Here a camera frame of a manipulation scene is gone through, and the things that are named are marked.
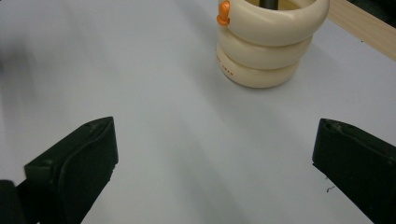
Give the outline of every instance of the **wooden strip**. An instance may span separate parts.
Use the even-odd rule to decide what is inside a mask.
[[[328,18],[396,61],[396,29],[347,0],[330,0]]]

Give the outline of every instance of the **table surface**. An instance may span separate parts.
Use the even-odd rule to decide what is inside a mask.
[[[396,63],[325,21],[290,81],[241,87],[217,4],[1,1],[0,179],[113,116],[120,162],[84,224],[371,223],[311,157],[320,118],[396,145]]]

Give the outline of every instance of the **orange clip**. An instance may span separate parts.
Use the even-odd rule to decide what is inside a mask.
[[[218,24],[222,26],[227,26],[230,24],[230,18],[228,18],[228,14],[230,13],[230,2],[223,1],[219,4],[219,15],[217,17]]]

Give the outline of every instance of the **beige ring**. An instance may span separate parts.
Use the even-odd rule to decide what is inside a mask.
[[[231,60],[222,51],[219,44],[217,45],[217,54],[219,67],[229,79],[252,88],[277,86],[291,78],[298,67],[298,63],[274,70],[259,70],[245,67]]]
[[[218,41],[224,53],[236,62],[255,69],[277,69],[296,63],[308,50],[312,36],[293,45],[266,47],[253,45],[219,27]]]
[[[228,28],[257,45],[285,46],[311,36],[326,19],[329,0],[290,0],[294,10],[270,10],[245,0],[229,0]]]

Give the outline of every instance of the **white tabletop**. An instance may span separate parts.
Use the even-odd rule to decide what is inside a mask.
[[[312,165],[320,118],[396,145],[396,63],[330,21],[296,74],[217,65],[216,0],[0,2],[0,179],[113,116],[120,162],[89,223],[371,223]]]

